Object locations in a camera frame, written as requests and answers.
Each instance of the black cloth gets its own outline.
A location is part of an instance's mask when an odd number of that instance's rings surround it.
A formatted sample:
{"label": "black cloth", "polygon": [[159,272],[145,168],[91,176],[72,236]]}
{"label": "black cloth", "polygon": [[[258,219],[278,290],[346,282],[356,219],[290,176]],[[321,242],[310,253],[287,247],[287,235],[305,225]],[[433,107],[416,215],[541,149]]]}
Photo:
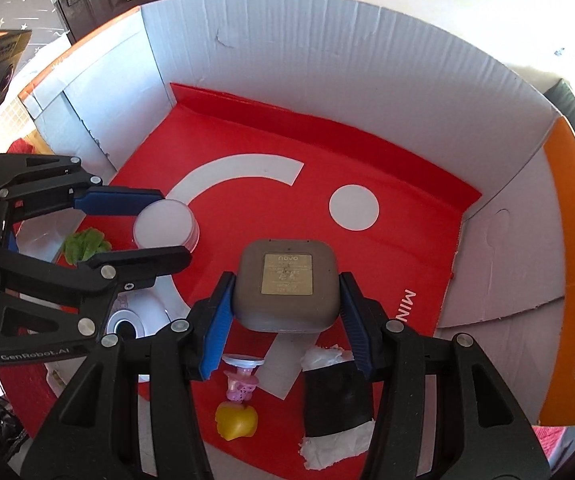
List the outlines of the black cloth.
{"label": "black cloth", "polygon": [[373,418],[372,384],[353,361],[305,372],[305,436],[340,433]]}

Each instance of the gold label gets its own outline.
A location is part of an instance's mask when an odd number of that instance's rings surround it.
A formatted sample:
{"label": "gold label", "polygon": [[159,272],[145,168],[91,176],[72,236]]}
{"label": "gold label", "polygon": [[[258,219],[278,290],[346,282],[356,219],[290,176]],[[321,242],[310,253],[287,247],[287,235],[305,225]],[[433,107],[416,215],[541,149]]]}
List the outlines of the gold label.
{"label": "gold label", "polygon": [[311,254],[266,254],[261,294],[311,296]]}

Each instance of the blue gripper pad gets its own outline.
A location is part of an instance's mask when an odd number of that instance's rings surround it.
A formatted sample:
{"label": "blue gripper pad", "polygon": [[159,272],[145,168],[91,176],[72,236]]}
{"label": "blue gripper pad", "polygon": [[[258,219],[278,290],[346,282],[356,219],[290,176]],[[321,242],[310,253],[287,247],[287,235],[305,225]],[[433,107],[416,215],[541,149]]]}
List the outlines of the blue gripper pad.
{"label": "blue gripper pad", "polygon": [[378,301],[363,296],[351,272],[341,273],[339,281],[341,319],[354,361],[365,379],[380,380],[379,371],[387,366],[381,327],[388,317]]}
{"label": "blue gripper pad", "polygon": [[230,274],[229,282],[226,284],[225,291],[220,298],[218,306],[216,306],[212,322],[205,333],[203,358],[198,367],[203,381],[208,380],[211,373],[218,368],[222,352],[225,350],[227,336],[230,333],[232,320],[234,320],[234,314],[232,314],[232,293],[234,292],[235,280],[235,276]]}
{"label": "blue gripper pad", "polygon": [[158,189],[91,187],[74,198],[74,209],[97,216],[137,216],[151,203],[164,197]]}
{"label": "blue gripper pad", "polygon": [[10,234],[8,235],[8,249],[13,253],[19,252],[14,231],[10,231]]}

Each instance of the white circle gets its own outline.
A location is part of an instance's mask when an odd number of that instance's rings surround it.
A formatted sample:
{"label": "white circle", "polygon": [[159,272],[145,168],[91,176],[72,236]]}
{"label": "white circle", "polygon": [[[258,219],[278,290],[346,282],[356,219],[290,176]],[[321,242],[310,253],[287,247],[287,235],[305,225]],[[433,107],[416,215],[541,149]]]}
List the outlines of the white circle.
{"label": "white circle", "polygon": [[140,249],[183,245],[190,252],[198,243],[198,223],[178,200],[158,200],[141,211],[134,222],[134,241]]}
{"label": "white circle", "polygon": [[357,184],[339,187],[330,198],[331,217],[349,231],[364,231],[378,219],[378,200]]}

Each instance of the pink cloth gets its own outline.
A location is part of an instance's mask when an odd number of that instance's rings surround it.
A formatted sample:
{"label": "pink cloth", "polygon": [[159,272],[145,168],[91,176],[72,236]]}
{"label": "pink cloth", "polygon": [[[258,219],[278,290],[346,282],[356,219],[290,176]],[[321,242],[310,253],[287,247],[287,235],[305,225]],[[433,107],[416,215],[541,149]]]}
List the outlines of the pink cloth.
{"label": "pink cloth", "polygon": [[561,440],[565,428],[546,428],[544,426],[533,426],[541,447],[546,457],[551,457],[554,449]]}

